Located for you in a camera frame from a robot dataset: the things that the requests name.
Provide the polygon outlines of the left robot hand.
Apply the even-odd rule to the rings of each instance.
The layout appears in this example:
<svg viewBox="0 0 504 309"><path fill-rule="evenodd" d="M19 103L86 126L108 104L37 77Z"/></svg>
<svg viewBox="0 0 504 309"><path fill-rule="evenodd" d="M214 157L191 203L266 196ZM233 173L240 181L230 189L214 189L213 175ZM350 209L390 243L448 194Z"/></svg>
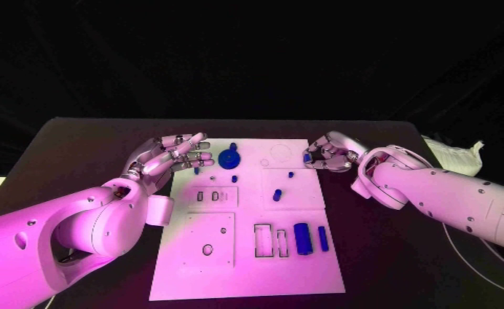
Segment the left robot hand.
<svg viewBox="0 0 504 309"><path fill-rule="evenodd" d="M210 143L207 134L161 136L147 140L129 155L121 177L135 181L147 195L158 192L174 173L193 168L212 166L212 153L206 152Z"/></svg>

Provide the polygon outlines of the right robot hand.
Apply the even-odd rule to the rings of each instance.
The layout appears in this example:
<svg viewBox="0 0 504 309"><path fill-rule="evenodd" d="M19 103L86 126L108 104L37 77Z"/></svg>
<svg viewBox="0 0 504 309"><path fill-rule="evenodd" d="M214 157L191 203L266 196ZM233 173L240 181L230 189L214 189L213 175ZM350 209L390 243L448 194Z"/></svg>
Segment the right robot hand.
<svg viewBox="0 0 504 309"><path fill-rule="evenodd" d="M302 152L304 166L344 173L358 165L370 149L360 140L338 131L327 132Z"/></svg>

